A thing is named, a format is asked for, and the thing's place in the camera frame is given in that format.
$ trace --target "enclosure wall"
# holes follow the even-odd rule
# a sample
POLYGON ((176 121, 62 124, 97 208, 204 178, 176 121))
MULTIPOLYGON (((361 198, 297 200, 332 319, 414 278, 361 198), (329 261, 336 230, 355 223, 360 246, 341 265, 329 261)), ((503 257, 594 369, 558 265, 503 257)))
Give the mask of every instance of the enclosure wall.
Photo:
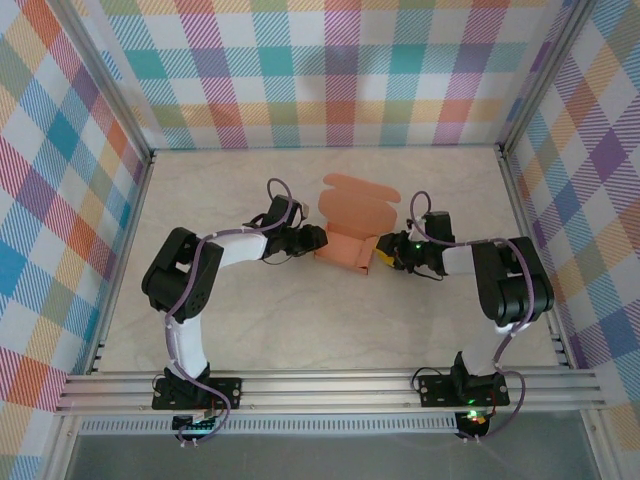
POLYGON ((599 0, 511 157, 578 365, 640 472, 640 2, 599 0))
POLYGON ((149 143, 193 149, 493 145, 575 0, 73 3, 149 143))
POLYGON ((30 479, 143 164, 45 1, 0 12, 0 479, 30 479))

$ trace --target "wire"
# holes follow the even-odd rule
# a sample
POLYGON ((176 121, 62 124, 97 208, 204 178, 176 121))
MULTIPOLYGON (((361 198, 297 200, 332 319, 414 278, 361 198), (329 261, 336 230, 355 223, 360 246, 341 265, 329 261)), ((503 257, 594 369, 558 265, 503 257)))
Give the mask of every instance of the wire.
MULTIPOLYGON (((164 317, 164 322, 165 322, 165 341, 167 343, 167 350, 169 351, 169 360, 170 360, 171 364, 175 367, 175 369, 178 371, 178 373, 180 373, 180 375, 182 375, 182 377, 184 379, 188 380, 189 382, 194 384, 196 387, 199 387, 202 390, 205 390, 205 391, 215 395, 216 397, 220 398, 225 404, 225 416, 222 418, 222 420, 219 423, 217 423, 217 425, 213 428, 213 430, 211 430, 211 432, 209 432, 207 435, 205 435, 204 437, 202 437, 200 439, 200 443, 204 443, 204 442, 210 440, 211 438, 213 438, 213 436, 216 433, 218 433, 218 431, 220 431, 220 429, 222 427, 224 427, 225 423, 229 419, 229 415, 231 414, 231 402, 229 401, 229 398, 224 393, 220 392, 219 390, 216 390, 213 387, 210 387, 208 385, 200 383, 195 378, 193 378, 191 375, 189 375, 182 368, 182 366, 180 366, 180 364, 178 363, 178 359, 177 359, 177 352, 176 352, 177 349, 176 349, 176 345, 175 345, 175 339, 174 339, 173 335, 171 335, 171 328, 172 328, 171 319, 173 318, 173 315, 180 309, 180 307, 182 307, 182 305, 184 305, 184 302, 189 297, 189 294, 191 293, 191 290, 193 290, 193 285, 194 285, 195 280, 196 280, 196 274, 198 272, 198 265, 200 263, 200 256, 202 255, 202 249, 204 248, 205 243, 207 243, 209 240, 211 240, 213 238, 221 237, 223 235, 266 232, 268 230, 272 230, 274 228, 279 227, 280 225, 282 225, 289 218, 289 215, 291 213, 291 208, 293 207, 293 196, 291 195, 291 189, 289 189, 289 186, 285 182, 280 180, 279 178, 275 178, 275 177, 274 178, 270 178, 267 181, 267 193, 268 193, 269 198, 271 200, 273 200, 273 198, 274 198, 273 194, 271 193, 271 185, 274 182, 279 183, 280 185, 282 185, 282 187, 287 192, 287 200, 289 201, 289 203, 287 205, 287 209, 286 209, 284 215, 282 216, 282 218, 280 220, 278 220, 277 222, 275 222, 275 223, 273 223, 273 224, 271 224, 271 225, 269 225, 267 227, 234 228, 234 229, 229 229, 229 230, 221 230, 219 232, 216 232, 216 233, 213 233, 213 234, 209 234, 209 235, 205 235, 204 237, 202 237, 200 239, 200 241, 198 242, 198 245, 196 246, 196 251, 195 251, 195 254, 194 254, 194 257, 193 257, 193 261, 191 262, 191 273, 190 273, 189 279, 187 281, 187 286, 185 287, 184 291, 182 292, 182 295, 180 295, 180 298, 178 299, 178 301, 175 303, 175 305, 173 307, 171 307, 169 309, 169 311, 167 312, 167 314, 164 317)), ((187 441, 182 436, 182 431, 183 430, 184 429, 180 429, 178 431, 178 440, 180 440, 181 446, 184 447, 187 444, 187 441)), ((194 447, 198 446, 198 443, 196 442, 195 439, 192 441, 192 444, 193 444, 194 447)))
POLYGON ((475 244, 478 244, 478 243, 485 243, 485 242, 501 243, 501 244, 506 245, 507 247, 509 247, 511 249, 511 251, 515 255, 516 259, 518 260, 518 263, 520 264, 520 268, 522 269, 522 276, 524 277, 524 281, 525 281, 525 284, 527 286, 527 297, 528 297, 528 300, 529 300, 529 305, 528 305, 528 308, 527 308, 527 312, 524 315, 524 317, 522 318, 522 320, 520 322, 516 323, 515 326, 512 328, 511 332, 505 336, 505 338, 502 341, 502 343, 500 343, 500 345, 498 346, 498 349, 496 350, 496 353, 493 355, 493 364, 494 364, 494 367, 495 367, 496 371, 498 373, 500 373, 501 375, 504 375, 504 376, 507 376, 507 375, 515 375, 515 376, 517 376, 520 379, 520 383, 522 385, 522 391, 520 393, 520 398, 518 399, 518 403, 516 404, 516 407, 513 410, 513 412, 511 412, 511 415, 509 415, 509 418, 507 418, 507 420, 503 424, 499 425, 493 431, 488 432, 487 435, 485 435, 485 437, 493 436, 493 435, 497 434, 498 432, 500 432, 501 430, 503 430, 509 423, 511 423, 513 421, 513 419, 516 417, 516 415, 518 415, 518 413, 520 412, 520 409, 522 408, 522 405, 524 403, 524 397, 525 397, 526 389, 527 389, 524 377, 519 372, 516 372, 516 371, 513 371, 513 370, 509 370, 509 371, 502 370, 500 368, 499 361, 500 361, 500 357, 502 356, 503 352, 505 351, 505 349, 507 348, 509 343, 511 343, 511 340, 516 335, 516 333, 518 333, 527 323, 529 323, 531 318, 533 318, 534 292, 533 292, 533 279, 531 278, 531 272, 529 271, 529 267, 527 266, 527 262, 524 259, 524 256, 522 255, 522 252, 520 252, 520 250, 518 250, 518 248, 515 246, 515 244, 512 241, 507 240, 506 238, 493 238, 493 239, 488 239, 488 240, 473 240, 473 241, 469 241, 469 242, 457 243, 457 242, 445 242, 443 240, 438 240, 437 238, 433 238, 433 237, 427 235, 427 233, 424 231, 424 229, 422 227, 420 227, 420 225, 418 224, 417 219, 416 219, 415 203, 416 203, 416 199, 419 196, 426 197, 427 203, 428 203, 427 213, 431 211, 431 197, 424 190, 419 190, 411 198, 411 203, 409 204, 409 213, 410 213, 410 216, 411 216, 411 220, 413 221, 414 228, 424 238, 426 238, 430 242, 433 242, 435 244, 442 245, 442 246, 445 246, 445 247, 466 247, 466 246, 469 246, 469 245, 475 245, 475 244))
POLYGON ((153 380, 151 380, 151 388, 153 388, 154 392, 160 394, 160 391, 156 388, 156 380, 158 380, 158 377, 164 377, 164 374, 159 373, 158 375, 153 377, 153 380))
POLYGON ((285 258, 284 260, 282 260, 281 262, 277 262, 277 263, 271 263, 271 262, 267 262, 264 258, 262 259, 262 261, 264 263, 266 263, 267 265, 282 265, 283 263, 287 263, 289 260, 291 260, 293 258, 293 255, 288 255, 287 258, 285 258))
POLYGON ((302 216, 302 208, 300 208, 300 221, 298 222, 298 224, 293 227, 294 229, 299 228, 300 225, 302 225, 302 222, 304 222, 304 217, 302 216))
POLYGON ((493 417, 496 414, 496 408, 498 406, 498 401, 496 400, 496 394, 493 393, 493 390, 489 390, 489 394, 491 395, 491 400, 493 402, 493 409, 491 410, 490 417, 493 417))
POLYGON ((422 277, 422 278, 428 278, 429 280, 433 280, 435 282, 441 282, 442 280, 444 280, 443 276, 440 276, 440 278, 432 277, 431 275, 427 275, 426 273, 420 273, 420 272, 417 272, 415 270, 413 271, 413 274, 417 275, 419 277, 422 277))
POLYGON ((413 374, 413 377, 411 377, 411 382, 409 382, 409 385, 411 385, 411 388, 413 388, 416 392, 420 393, 420 390, 416 388, 416 377, 418 376, 418 374, 422 371, 422 370, 431 370, 436 372, 438 375, 440 375, 441 377, 443 377, 443 373, 438 370, 437 368, 431 368, 431 367, 420 367, 418 370, 415 371, 415 373, 413 374))

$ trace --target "black cable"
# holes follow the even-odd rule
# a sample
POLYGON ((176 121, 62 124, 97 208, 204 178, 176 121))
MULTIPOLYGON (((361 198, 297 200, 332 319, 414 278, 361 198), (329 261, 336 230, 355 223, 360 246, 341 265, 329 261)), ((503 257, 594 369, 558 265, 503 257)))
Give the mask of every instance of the black cable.
POLYGON ((429 280, 433 280, 434 282, 441 282, 442 280, 444 280, 443 276, 441 276, 440 278, 432 277, 431 275, 426 275, 424 273, 416 272, 415 270, 413 271, 413 274, 418 275, 419 277, 422 277, 422 278, 428 278, 429 280))
POLYGON ((489 415, 485 416, 485 418, 495 417, 496 407, 498 405, 498 401, 496 400, 496 394, 493 393, 493 390, 489 390, 489 393, 491 394, 491 400, 493 401, 493 409, 491 410, 491 413, 489 415))
POLYGON ((440 376, 444 376, 444 374, 438 370, 437 368, 431 368, 431 367, 420 367, 418 370, 415 371, 415 373, 413 374, 413 377, 411 377, 411 388, 413 388, 416 392, 420 393, 420 390, 416 388, 416 377, 418 376, 418 374, 422 371, 422 370, 432 370, 434 372, 436 372, 438 375, 440 376))
POLYGON ((160 392, 158 391, 158 389, 156 388, 156 380, 158 380, 158 377, 164 377, 164 374, 159 373, 158 375, 156 375, 155 377, 153 377, 153 380, 151 380, 151 388, 153 388, 153 391, 156 392, 157 394, 160 394, 160 392))
POLYGON ((300 225, 302 225, 302 222, 304 222, 304 217, 302 216, 302 209, 300 209, 300 221, 298 222, 298 225, 293 227, 293 229, 295 230, 297 228, 300 228, 300 225))
POLYGON ((249 225, 257 225, 258 221, 261 221, 264 216, 266 215, 266 213, 260 213, 258 215, 256 215, 255 217, 253 217, 250 221, 249 221, 249 225))
POLYGON ((267 265, 282 265, 283 263, 287 263, 289 260, 291 260, 293 258, 293 255, 289 255, 287 258, 285 258, 283 261, 278 262, 278 263, 271 263, 271 262, 267 262, 264 258, 262 259, 262 261, 264 263, 266 263, 267 265))

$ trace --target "cardboard box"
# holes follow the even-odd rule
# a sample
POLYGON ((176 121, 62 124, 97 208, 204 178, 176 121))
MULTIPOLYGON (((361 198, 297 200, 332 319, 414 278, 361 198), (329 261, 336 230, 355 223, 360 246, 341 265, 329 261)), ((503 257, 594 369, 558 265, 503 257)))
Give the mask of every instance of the cardboard box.
POLYGON ((324 183, 333 187, 318 200, 318 210, 328 221, 329 243, 316 250, 315 258, 366 275, 378 237, 395 227, 398 213, 389 202, 399 203, 400 193, 340 173, 330 173, 324 183))

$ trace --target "box flap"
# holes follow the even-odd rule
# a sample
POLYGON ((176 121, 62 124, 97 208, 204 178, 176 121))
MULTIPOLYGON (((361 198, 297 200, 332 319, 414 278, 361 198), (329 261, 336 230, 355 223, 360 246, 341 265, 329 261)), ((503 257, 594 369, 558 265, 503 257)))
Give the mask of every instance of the box flap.
POLYGON ((402 200, 400 193, 387 185, 372 183, 361 178, 350 177, 342 173, 330 173, 324 177, 324 183, 340 190, 378 198, 385 202, 399 203, 402 200))
POLYGON ((383 200, 337 188, 320 194, 318 210, 330 223, 344 225, 366 236, 390 232, 398 216, 395 208, 383 200))
POLYGON ((341 233, 364 240, 393 230, 398 216, 387 202, 401 200, 397 190, 340 173, 330 173, 318 209, 341 233))

